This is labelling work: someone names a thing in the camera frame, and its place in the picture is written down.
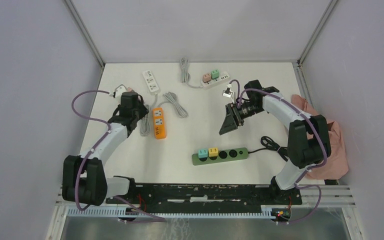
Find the green power strip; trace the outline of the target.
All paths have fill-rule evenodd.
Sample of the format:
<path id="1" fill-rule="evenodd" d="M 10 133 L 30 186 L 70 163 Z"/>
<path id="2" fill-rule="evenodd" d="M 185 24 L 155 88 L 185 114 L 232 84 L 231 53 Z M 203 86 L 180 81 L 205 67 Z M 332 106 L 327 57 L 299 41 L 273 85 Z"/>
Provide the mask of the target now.
<path id="1" fill-rule="evenodd" d="M 231 161 L 245 160 L 249 156 L 249 151 L 246 147 L 231 148 L 231 149 L 218 149 L 217 157 L 208 157 L 207 159 L 199 159 L 198 151 L 192 154 L 191 160 L 194 166 L 226 163 Z"/>

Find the orange power strip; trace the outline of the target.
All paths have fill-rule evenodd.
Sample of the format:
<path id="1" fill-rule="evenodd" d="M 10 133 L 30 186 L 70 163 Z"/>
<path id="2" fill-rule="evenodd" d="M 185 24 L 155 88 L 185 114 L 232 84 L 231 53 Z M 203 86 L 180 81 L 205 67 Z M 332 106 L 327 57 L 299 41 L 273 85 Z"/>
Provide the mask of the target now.
<path id="1" fill-rule="evenodd" d="M 157 140 L 165 139 L 167 137 L 167 132 L 163 108 L 156 107 L 152 110 L 151 114 L 154 137 Z"/>

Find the yellow USB adapter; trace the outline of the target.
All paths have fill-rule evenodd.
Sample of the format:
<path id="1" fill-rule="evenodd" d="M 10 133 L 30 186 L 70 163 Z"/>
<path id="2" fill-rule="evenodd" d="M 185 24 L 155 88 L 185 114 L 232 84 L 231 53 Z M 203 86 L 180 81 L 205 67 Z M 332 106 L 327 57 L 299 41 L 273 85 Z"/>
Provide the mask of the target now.
<path id="1" fill-rule="evenodd" d="M 219 149 L 217 147 L 211 147 L 208 149 L 208 156 L 210 158 L 217 158 L 219 155 Z"/>

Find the white power strip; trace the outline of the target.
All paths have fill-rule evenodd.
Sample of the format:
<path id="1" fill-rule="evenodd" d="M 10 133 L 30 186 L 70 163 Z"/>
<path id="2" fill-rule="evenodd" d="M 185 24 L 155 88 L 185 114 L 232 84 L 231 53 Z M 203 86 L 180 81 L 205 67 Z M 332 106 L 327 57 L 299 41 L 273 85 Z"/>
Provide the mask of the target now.
<path id="1" fill-rule="evenodd" d="M 150 70 L 145 70 L 142 72 L 142 76 L 150 94 L 154 96 L 158 95 L 161 90 L 153 73 Z"/>
<path id="2" fill-rule="evenodd" d="M 223 84 L 225 82 L 228 82 L 230 80 L 231 80 L 231 76 L 229 75 L 229 73 L 226 71 L 223 71 L 223 72 L 220 72 L 219 78 L 212 79 L 208 83 L 202 83 L 202 80 L 201 80 L 200 83 L 201 83 L 201 87 L 203 89 L 210 89 L 210 88 L 213 88 L 213 87 L 218 86 L 220 84 Z"/>

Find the teal USB adapter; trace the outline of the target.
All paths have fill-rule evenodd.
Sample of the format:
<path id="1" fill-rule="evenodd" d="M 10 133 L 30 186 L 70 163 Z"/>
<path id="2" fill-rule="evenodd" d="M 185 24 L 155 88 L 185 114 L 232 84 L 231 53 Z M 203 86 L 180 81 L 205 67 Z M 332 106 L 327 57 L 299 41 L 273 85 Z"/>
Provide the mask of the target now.
<path id="1" fill-rule="evenodd" d="M 209 157 L 209 152 L 207 148 L 199 149 L 197 152 L 197 156 L 199 159 L 206 160 Z"/>

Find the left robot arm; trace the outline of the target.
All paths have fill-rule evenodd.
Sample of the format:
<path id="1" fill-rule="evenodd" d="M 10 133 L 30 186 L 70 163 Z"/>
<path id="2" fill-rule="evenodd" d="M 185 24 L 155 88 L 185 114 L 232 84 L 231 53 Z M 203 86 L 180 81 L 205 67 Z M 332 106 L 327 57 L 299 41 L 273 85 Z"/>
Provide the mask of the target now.
<path id="1" fill-rule="evenodd" d="M 136 200 L 138 191 L 131 186 L 134 179 L 124 176 L 107 178 L 104 166 L 117 147 L 128 139 L 138 121 L 149 112 L 143 97 L 134 91 L 123 92 L 109 120 L 99 120 L 107 130 L 84 153 L 68 155 L 63 162 L 62 198 L 75 203 L 80 211 L 89 206 L 100 206 L 106 199 L 119 197 L 129 204 Z"/>

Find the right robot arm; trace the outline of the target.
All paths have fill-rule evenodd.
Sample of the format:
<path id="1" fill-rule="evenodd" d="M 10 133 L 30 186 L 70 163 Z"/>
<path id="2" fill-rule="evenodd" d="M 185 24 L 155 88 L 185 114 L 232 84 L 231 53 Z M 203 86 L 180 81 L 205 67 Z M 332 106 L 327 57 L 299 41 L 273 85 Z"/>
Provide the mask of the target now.
<path id="1" fill-rule="evenodd" d="M 225 105 L 225 118 L 219 134 L 224 135 L 243 126 L 245 119 L 261 112 L 272 114 L 288 132 L 287 161 L 270 183 L 269 199 L 282 204 L 289 198 L 289 191 L 297 187 L 305 174 L 326 164 L 331 154 L 327 120 L 322 115 L 312 115 L 289 102 L 274 87 L 262 87 L 258 80 L 249 81 L 239 89 L 238 97 L 229 82 L 222 94 L 231 98 Z"/>

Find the green adapter on far strip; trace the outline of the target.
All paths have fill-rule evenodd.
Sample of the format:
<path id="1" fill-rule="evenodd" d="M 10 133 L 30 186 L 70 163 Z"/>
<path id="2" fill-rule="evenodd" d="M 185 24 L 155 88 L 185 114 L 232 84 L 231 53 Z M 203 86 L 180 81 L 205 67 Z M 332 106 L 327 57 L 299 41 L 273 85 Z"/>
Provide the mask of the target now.
<path id="1" fill-rule="evenodd" d="M 210 72 L 210 77 L 212 80 L 215 80 L 220 77 L 220 71 L 218 69 L 214 69 Z"/>

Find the pink cloth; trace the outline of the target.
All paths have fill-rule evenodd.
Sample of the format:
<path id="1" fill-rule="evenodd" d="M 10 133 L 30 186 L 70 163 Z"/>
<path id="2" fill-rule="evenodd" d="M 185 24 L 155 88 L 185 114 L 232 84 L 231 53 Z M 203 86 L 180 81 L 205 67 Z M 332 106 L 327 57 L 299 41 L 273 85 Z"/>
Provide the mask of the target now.
<path id="1" fill-rule="evenodd" d="M 298 94 L 291 96 L 291 103 L 306 113 L 314 116 L 319 115 L 308 101 Z M 309 179 L 338 180 L 349 171 L 342 129 L 337 121 L 332 119 L 327 119 L 326 121 L 331 154 L 327 158 L 327 163 L 324 166 L 315 168 L 306 174 L 306 177 Z"/>

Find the black mounting base plate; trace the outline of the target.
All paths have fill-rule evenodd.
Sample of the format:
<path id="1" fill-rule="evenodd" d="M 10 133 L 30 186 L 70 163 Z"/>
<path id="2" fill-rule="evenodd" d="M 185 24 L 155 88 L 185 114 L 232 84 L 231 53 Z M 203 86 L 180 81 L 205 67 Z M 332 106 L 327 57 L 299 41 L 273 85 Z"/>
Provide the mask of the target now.
<path id="1" fill-rule="evenodd" d="M 303 203 L 296 188 L 276 192 L 255 184 L 136 183 L 123 199 L 151 214 L 248 214 Z"/>

